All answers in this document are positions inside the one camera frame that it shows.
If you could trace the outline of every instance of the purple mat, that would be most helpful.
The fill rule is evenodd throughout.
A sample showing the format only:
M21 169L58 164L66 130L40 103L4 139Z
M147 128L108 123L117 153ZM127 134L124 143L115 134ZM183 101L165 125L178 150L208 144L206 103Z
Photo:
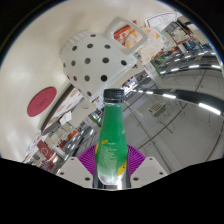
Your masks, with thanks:
M131 176L135 170L142 164L146 156L144 156L138 149L134 148L131 145L128 146L128 174ZM86 169L94 176L96 171L96 158L95 158L95 148L96 145L93 145L82 152L78 159L86 167Z

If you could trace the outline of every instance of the green bottle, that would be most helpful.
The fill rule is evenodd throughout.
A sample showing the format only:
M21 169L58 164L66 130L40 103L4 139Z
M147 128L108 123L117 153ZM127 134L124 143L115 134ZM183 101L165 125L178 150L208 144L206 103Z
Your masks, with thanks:
M95 149L98 177L104 185L117 185L127 167L123 101L124 90L104 90L104 118Z

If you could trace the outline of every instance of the bottle cap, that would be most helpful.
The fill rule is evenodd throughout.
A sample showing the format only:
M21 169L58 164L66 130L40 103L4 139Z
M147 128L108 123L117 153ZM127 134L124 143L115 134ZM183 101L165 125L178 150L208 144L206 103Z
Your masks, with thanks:
M123 89L105 89L103 93L105 103L122 103L124 102Z

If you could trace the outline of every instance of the bottle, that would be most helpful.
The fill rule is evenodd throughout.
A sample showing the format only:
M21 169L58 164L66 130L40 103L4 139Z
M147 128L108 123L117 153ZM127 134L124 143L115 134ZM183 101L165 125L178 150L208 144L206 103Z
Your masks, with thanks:
M104 185L117 185L126 172L128 147L123 101L124 90L104 90L104 118L95 148L98 178Z

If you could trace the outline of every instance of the red circular sign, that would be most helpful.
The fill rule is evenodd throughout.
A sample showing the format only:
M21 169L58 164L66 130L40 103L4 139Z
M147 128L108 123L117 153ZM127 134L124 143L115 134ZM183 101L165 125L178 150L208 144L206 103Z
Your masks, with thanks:
M35 117L42 113L52 103L56 94L57 90L54 87L49 87L40 91L30 101L30 104L27 108L27 114L30 117Z

